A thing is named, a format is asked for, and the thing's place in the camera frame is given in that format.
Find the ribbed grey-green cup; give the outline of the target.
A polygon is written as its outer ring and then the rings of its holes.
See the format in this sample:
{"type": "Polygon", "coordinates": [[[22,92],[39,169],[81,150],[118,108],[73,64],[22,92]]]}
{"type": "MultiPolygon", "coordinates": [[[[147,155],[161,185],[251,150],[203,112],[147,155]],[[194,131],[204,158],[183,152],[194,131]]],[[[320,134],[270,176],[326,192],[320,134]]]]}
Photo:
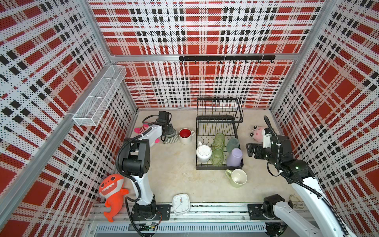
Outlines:
{"type": "Polygon", "coordinates": [[[179,140],[179,134],[178,132],[175,132],[173,134],[169,134],[165,137],[164,144],[174,144],[179,140]]]}

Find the lilac plastic cup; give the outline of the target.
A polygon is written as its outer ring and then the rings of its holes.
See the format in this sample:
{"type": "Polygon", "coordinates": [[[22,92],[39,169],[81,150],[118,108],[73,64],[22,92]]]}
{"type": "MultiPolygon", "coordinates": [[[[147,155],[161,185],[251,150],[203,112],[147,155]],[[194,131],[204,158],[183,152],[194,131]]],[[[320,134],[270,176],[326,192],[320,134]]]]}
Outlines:
{"type": "Polygon", "coordinates": [[[243,152],[239,148],[234,148],[227,158],[227,166],[240,166],[243,152]]]}

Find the teal textured plastic cup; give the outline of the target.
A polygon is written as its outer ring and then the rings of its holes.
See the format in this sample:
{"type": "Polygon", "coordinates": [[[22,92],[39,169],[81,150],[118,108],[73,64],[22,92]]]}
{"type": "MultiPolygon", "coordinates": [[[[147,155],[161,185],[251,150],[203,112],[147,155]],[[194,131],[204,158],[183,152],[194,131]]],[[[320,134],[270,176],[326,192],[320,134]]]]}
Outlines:
{"type": "Polygon", "coordinates": [[[226,150],[230,154],[235,148],[239,148],[239,140],[234,137],[227,143],[226,150]]]}

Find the white ceramic mug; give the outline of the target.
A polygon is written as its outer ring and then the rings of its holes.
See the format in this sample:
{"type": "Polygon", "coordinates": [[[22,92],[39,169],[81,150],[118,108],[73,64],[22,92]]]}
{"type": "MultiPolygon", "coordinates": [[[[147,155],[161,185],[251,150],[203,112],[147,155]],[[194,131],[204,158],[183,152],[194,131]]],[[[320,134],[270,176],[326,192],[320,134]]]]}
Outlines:
{"type": "Polygon", "coordinates": [[[201,163],[207,163],[212,156],[212,149],[208,145],[202,144],[198,141],[198,146],[196,148],[197,160],[201,163]]]}

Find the tall green glass cup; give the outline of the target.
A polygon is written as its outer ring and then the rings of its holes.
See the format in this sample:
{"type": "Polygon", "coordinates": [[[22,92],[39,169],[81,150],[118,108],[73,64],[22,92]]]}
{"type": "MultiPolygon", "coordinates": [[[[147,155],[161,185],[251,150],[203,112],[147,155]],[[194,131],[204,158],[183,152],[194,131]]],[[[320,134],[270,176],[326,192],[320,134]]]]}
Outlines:
{"type": "Polygon", "coordinates": [[[225,135],[221,132],[217,133],[214,137],[214,141],[213,141],[213,144],[212,144],[212,150],[221,150],[221,151],[224,151],[224,147],[225,147],[225,135]]]}

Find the green transparent glass mug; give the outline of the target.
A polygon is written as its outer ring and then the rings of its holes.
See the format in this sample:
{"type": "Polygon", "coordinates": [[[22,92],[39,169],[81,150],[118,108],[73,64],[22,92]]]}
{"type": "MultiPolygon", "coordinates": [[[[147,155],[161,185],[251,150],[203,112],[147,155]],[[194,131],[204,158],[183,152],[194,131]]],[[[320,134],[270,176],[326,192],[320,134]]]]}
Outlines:
{"type": "Polygon", "coordinates": [[[214,166],[222,166],[224,163],[224,151],[222,149],[214,149],[212,151],[211,163],[214,166]]]}

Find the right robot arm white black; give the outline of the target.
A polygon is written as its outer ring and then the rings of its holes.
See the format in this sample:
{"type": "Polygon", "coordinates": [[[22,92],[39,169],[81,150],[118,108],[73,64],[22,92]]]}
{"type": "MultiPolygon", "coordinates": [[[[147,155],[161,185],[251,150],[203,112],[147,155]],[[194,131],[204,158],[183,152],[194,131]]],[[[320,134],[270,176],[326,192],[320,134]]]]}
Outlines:
{"type": "Polygon", "coordinates": [[[266,219],[279,219],[300,237],[354,237],[355,233],[344,223],[333,208],[309,165],[297,160],[291,152],[291,142],[286,136],[268,136],[263,144],[246,144],[247,155],[274,165],[278,176],[284,178],[304,201],[316,225],[297,213],[289,202],[278,195],[264,198],[260,212],[251,211],[266,219]]]}

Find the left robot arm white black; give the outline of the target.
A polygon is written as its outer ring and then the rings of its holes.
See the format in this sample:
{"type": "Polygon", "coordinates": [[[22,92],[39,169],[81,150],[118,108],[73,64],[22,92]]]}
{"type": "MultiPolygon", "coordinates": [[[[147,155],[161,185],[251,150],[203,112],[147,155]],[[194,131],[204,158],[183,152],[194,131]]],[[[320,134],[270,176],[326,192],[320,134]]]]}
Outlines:
{"type": "Polygon", "coordinates": [[[175,133],[171,123],[172,114],[160,111],[142,120],[142,126],[135,129],[137,136],[125,138],[116,155],[117,172],[132,182],[136,198],[125,197],[125,204],[133,202],[129,217],[153,220],[158,214],[155,195],[148,180],[151,165],[151,147],[159,138],[166,138],[175,133]]]}

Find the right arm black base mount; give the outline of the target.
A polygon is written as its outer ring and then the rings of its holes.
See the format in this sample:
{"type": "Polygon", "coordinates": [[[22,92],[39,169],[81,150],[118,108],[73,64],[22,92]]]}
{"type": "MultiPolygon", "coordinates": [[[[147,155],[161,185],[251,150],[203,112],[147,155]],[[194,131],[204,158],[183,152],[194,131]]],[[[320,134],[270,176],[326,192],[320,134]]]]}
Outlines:
{"type": "Polygon", "coordinates": [[[274,220],[280,219],[274,215],[273,207],[279,203],[271,204],[268,202],[248,204],[248,214],[251,220],[274,220]]]}

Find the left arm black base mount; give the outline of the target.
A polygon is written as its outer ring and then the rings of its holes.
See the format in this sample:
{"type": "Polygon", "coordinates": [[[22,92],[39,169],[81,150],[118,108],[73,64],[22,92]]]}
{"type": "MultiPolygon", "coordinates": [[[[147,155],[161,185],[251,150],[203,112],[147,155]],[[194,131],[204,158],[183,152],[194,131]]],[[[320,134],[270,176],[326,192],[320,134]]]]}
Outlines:
{"type": "Polygon", "coordinates": [[[131,217],[136,221],[167,221],[170,219],[170,213],[170,204],[139,205],[136,203],[132,208],[131,217]]]}

